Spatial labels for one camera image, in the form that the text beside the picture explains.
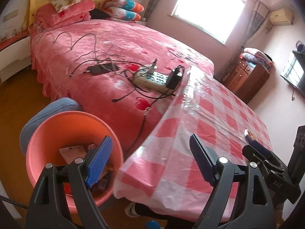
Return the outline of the gold Mesti snack wrapper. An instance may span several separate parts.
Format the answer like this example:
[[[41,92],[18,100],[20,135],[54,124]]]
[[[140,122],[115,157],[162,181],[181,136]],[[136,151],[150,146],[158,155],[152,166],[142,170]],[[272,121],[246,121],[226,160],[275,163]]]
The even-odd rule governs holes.
[[[255,137],[249,129],[244,131],[245,139],[250,144],[252,141],[255,141]]]

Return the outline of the pink plastic trash bucket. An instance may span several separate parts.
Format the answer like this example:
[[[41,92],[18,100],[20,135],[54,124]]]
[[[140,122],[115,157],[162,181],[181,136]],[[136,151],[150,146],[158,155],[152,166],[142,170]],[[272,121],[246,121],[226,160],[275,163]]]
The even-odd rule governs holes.
[[[114,178],[124,162],[119,140],[112,129],[100,118],[85,112],[67,111],[45,120],[34,132],[26,152],[26,170],[32,185],[35,185],[44,166],[70,164],[84,157],[88,145],[97,146],[105,136],[113,141],[108,163],[113,168],[105,190],[92,191],[92,197],[101,207],[112,195]]]

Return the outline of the red white checkered plastic tablecloth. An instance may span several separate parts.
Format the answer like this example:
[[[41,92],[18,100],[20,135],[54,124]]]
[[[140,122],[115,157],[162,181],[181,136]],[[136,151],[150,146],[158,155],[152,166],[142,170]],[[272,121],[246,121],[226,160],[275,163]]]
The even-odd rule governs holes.
[[[212,76],[191,67],[159,123],[119,169],[113,194],[158,214],[195,221],[212,186],[198,169],[190,136],[196,134],[219,156],[244,165],[245,130],[271,149],[267,128],[254,111]]]

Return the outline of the brown wooden dresser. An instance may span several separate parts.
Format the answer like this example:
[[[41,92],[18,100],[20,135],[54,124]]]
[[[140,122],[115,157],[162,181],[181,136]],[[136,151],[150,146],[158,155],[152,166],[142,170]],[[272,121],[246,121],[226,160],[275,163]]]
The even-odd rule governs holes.
[[[248,104],[269,77],[270,72],[262,64],[247,61],[240,55],[234,59],[221,83]]]

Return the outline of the black power adapter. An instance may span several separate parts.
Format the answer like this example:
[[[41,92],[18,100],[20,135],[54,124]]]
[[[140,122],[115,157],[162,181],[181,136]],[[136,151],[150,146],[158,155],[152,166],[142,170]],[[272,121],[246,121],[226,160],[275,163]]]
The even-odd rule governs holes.
[[[181,82],[184,75],[184,67],[179,65],[173,69],[165,83],[167,89],[174,90],[176,86]]]

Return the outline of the white power strip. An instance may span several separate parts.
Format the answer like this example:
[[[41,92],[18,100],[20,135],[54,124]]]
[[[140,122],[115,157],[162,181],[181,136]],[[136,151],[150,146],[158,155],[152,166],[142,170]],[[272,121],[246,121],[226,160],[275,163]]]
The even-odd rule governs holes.
[[[166,87],[166,81],[168,76],[159,72],[147,72],[146,70],[140,70],[132,78],[133,84],[137,86],[143,86],[149,90],[167,94],[172,90]]]

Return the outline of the pink bed blanket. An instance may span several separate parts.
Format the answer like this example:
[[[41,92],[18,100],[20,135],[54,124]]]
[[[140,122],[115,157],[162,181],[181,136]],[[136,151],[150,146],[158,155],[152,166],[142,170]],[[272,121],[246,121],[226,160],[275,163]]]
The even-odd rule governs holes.
[[[159,93],[133,81],[152,64],[169,75],[191,66],[212,76],[214,64],[182,42],[136,24],[89,20],[46,30],[30,26],[33,69],[52,100],[68,97],[106,122],[124,152],[157,125],[177,90]]]

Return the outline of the folded blankets on dresser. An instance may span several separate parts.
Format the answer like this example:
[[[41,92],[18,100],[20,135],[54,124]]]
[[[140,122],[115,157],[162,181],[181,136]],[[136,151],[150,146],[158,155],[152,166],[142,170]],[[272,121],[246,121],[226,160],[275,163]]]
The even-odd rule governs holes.
[[[268,72],[271,72],[274,67],[272,59],[256,48],[244,48],[240,57],[248,62],[262,65]]]

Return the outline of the air conditioner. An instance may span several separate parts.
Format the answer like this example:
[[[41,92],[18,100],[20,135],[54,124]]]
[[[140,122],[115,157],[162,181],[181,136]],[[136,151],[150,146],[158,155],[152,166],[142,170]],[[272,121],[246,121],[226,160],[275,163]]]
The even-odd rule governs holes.
[[[293,25],[294,15],[288,8],[273,11],[269,17],[273,25]]]

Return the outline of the white nightstand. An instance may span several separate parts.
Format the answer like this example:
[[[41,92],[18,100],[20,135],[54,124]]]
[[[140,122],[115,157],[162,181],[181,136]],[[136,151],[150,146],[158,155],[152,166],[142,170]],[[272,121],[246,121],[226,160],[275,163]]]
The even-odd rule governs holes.
[[[30,37],[1,50],[1,83],[31,65]]]

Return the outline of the window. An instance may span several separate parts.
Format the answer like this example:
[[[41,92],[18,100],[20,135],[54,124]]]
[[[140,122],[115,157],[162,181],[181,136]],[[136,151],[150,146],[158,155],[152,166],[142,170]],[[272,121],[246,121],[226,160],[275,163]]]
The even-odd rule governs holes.
[[[172,16],[225,44],[247,0],[178,0]]]

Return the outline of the orange teal rolled quilt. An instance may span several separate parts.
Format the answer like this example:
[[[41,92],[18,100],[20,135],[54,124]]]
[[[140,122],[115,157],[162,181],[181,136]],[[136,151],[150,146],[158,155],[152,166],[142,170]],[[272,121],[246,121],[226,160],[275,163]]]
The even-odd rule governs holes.
[[[98,8],[111,18],[125,21],[141,20],[144,6],[133,0],[102,0]]]

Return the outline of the folded pink blanket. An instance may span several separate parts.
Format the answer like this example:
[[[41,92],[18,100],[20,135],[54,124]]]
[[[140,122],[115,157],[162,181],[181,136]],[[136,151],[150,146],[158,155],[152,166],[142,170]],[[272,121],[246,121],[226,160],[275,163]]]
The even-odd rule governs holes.
[[[56,12],[51,3],[47,3],[38,8],[35,15],[35,22],[44,22],[47,26],[54,26],[62,21],[75,17],[81,14],[87,14],[95,8],[92,0],[84,0],[76,3],[61,12]]]

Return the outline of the wall television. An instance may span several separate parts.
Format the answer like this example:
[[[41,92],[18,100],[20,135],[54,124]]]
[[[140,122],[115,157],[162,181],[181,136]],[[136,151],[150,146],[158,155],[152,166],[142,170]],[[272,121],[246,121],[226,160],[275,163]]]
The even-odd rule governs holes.
[[[285,66],[281,77],[304,96],[305,92],[305,61],[304,54],[292,51],[293,60]]]

